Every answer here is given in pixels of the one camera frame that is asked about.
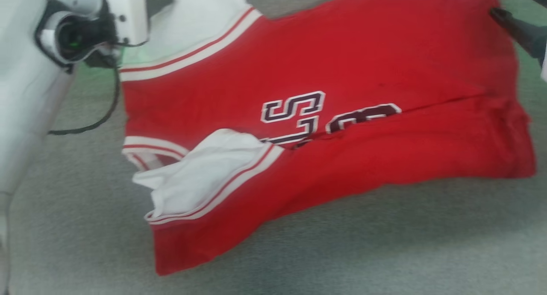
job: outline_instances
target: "black cable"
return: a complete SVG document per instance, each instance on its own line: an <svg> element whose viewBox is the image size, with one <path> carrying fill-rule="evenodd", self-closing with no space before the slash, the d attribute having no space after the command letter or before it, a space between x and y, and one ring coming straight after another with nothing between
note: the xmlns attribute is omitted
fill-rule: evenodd
<svg viewBox="0 0 547 295"><path fill-rule="evenodd" d="M49 135L54 135L54 136L65 136L65 135L78 135L80 133L85 133L86 131L90 131L90 130L94 130L96 128L98 128L99 126L103 125L106 121L108 121L108 119L111 118L112 114L114 113L114 111L116 110L116 106L118 105L118 100L120 98L120 72L118 71L118 66L116 65L115 63L115 60L114 59L110 59L112 61L112 63L110 63L112 65L112 69L114 70L114 78L115 78L115 88L114 88L114 98L112 100L112 104L110 106L110 108L108 109L108 111L106 112L106 114L103 116L103 118L101 120L98 120L98 122L92 124L92 125L89 125L89 126L86 126L86 127L82 127L82 128L79 128L79 129L71 129L71 130L52 130L52 131L49 131Z"/></svg>

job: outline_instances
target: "red stripe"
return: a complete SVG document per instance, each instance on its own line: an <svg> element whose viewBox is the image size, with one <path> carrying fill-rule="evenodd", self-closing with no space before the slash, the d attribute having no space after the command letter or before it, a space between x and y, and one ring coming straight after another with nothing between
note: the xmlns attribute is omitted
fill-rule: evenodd
<svg viewBox="0 0 547 295"><path fill-rule="evenodd" d="M232 26L230 28L230 30L228 30L223 36L221 36L220 38L210 42L209 44L201 47L201 48L198 48L196 50L194 50L193 52L190 52L186 55L183 55L182 57L179 57L177 59L173 59L171 61L167 61L166 63L162 63L160 65L155 65L155 66L151 66L151 67L140 67L140 68L125 68L125 69L121 69L120 72L121 73L129 73L131 71L150 71L150 70L153 70L153 69L158 69L158 68L162 68L162 67L166 67L168 65L171 65L173 63L177 63L179 61L182 61L184 59L188 59L189 57L195 55L196 53L199 53L211 46L213 46L214 44L220 42L221 40L225 39L230 33L232 33L234 31L234 29L239 26L239 24L241 24L241 22L245 19L245 17L247 17L247 15L249 15L252 11L254 10L253 7L251 7L249 10L247 10L247 12L245 12L245 14L243 14L243 16L241 16L241 18L238 20L238 22L236 22L236 24L234 24L234 26Z"/></svg>
<svg viewBox="0 0 547 295"><path fill-rule="evenodd" d="M166 219L173 219L173 218L184 218L184 217L189 217L191 215L195 215L197 213L200 213L201 211L203 211L204 209L207 208L207 206L209 206L209 204L211 204L215 199L217 199L217 197L219 195L221 195L221 193L226 189L226 187L228 185L230 185L232 182L234 182L236 180L236 178L238 178L241 174L244 174L245 172L248 172L254 168L256 168L258 165L260 165L262 163L262 161L264 161L266 159L266 157L268 156L268 154L272 151L272 149L274 148L274 145L270 145L270 148L268 149L268 151L266 151L266 153L262 156L262 158L260 158L259 161L256 162L256 164L254 164L252 167L250 168L247 168L245 170L242 170L241 172L239 172L238 174L236 174L235 176L233 176L231 178L231 180L229 180L226 184L224 184L224 186L222 186L222 188L217 192L217 194L209 201L207 202L207 204L205 204L205 206L201 207L201 209L197 212L194 212L194 213L190 213L190 214L186 214L186 215L182 215L182 216L177 216L177 217L165 217L164 219L160 219L160 220L157 220L157 221L151 221L151 222L154 222L154 223L157 223L157 222L161 222L161 221L164 221Z"/></svg>
<svg viewBox="0 0 547 295"><path fill-rule="evenodd" d="M167 147L156 147L155 145L124 145L124 149L131 149L131 148L146 148L146 149L152 149L152 150L163 150L163 151L169 151L169 152L175 153L176 155L179 155L180 157L186 156L183 153L179 153L178 151L169 149Z"/></svg>
<svg viewBox="0 0 547 295"><path fill-rule="evenodd" d="M146 164L146 162L144 162L144 160L142 160L138 155L134 155L132 154L133 158L135 158L135 160L137 160L139 162L139 164L142 165L142 167L148 171L150 170L150 168L148 167L148 165Z"/></svg>

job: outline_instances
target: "red jersey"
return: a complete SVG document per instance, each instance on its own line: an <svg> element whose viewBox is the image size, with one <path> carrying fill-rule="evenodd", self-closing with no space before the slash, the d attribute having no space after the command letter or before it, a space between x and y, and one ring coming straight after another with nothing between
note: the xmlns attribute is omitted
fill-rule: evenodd
<svg viewBox="0 0 547 295"><path fill-rule="evenodd" d="M382 184L535 172L497 0L176 0L121 78L159 274Z"/></svg>

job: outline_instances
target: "t-shirt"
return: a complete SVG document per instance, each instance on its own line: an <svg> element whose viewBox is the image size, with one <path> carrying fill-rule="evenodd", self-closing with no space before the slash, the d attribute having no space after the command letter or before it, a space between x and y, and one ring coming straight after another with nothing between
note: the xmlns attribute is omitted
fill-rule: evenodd
<svg viewBox="0 0 547 295"><path fill-rule="evenodd" d="M332 0L269 19L246 0L176 0L154 16L121 79L158 274L383 184L534 174L497 5Z"/></svg>

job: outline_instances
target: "gray fabric surface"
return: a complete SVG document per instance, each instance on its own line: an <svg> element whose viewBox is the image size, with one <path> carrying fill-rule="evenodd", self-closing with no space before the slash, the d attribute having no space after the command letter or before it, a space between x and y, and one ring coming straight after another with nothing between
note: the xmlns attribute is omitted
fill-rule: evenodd
<svg viewBox="0 0 547 295"><path fill-rule="evenodd" d="M322 0L250 0L270 16ZM503 0L547 24L529 0ZM120 155L125 115L49 137L11 209L13 295L547 294L547 84L518 49L538 174L388 186L267 223L214 262L154 273L148 190ZM99 118L109 71L82 69L57 129Z"/></svg>

